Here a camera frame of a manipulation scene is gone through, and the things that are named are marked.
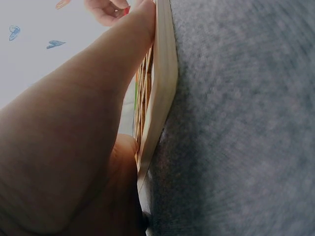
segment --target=orange butterfly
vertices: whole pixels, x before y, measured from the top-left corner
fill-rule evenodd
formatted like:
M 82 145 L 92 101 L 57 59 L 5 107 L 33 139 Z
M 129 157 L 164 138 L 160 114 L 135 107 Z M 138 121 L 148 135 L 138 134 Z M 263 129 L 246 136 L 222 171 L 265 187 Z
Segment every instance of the orange butterfly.
M 61 0 L 60 2 L 57 3 L 56 9 L 58 10 L 58 9 L 64 7 L 64 6 L 66 6 L 67 4 L 70 3 L 70 1 L 71 0 Z

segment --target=red fingernail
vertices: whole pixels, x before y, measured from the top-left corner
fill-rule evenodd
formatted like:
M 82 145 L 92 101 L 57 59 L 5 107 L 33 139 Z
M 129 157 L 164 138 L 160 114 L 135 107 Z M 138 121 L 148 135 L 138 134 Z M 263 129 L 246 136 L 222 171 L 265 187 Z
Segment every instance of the red fingernail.
M 130 10 L 130 6 L 124 9 L 124 16 L 129 13 L 129 10 Z

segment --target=blue butterfly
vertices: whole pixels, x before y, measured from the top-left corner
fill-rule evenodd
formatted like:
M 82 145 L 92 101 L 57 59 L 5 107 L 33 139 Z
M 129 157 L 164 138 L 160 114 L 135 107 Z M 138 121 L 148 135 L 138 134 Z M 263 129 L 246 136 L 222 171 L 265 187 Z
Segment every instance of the blue butterfly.
M 19 35 L 19 33 L 21 32 L 21 29 L 18 26 L 10 26 L 9 29 L 11 32 L 11 35 L 9 37 L 9 41 L 12 41 L 12 40 L 16 39 L 16 37 Z
M 61 46 L 61 45 L 65 44 L 65 42 L 61 42 L 61 41 L 57 41 L 57 40 L 51 40 L 51 41 L 49 41 L 49 44 L 50 45 L 47 46 L 47 49 Z

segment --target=gray carpet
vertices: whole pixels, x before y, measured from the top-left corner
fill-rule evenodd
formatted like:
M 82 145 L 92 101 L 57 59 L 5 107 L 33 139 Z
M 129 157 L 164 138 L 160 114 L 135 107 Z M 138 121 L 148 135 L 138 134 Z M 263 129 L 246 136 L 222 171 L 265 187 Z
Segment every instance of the gray carpet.
M 315 236 L 315 1 L 171 0 L 177 94 L 154 236 Z

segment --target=hand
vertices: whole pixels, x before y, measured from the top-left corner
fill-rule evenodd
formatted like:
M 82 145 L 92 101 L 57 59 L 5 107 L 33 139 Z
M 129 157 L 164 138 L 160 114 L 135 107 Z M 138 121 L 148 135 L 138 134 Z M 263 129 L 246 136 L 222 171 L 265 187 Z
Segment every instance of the hand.
M 85 7 L 104 26 L 114 25 L 129 7 L 127 0 L 84 0 Z
M 155 4 L 141 2 L 0 111 L 7 235 L 145 235 L 136 142 L 117 136 L 128 84 L 154 38 Z

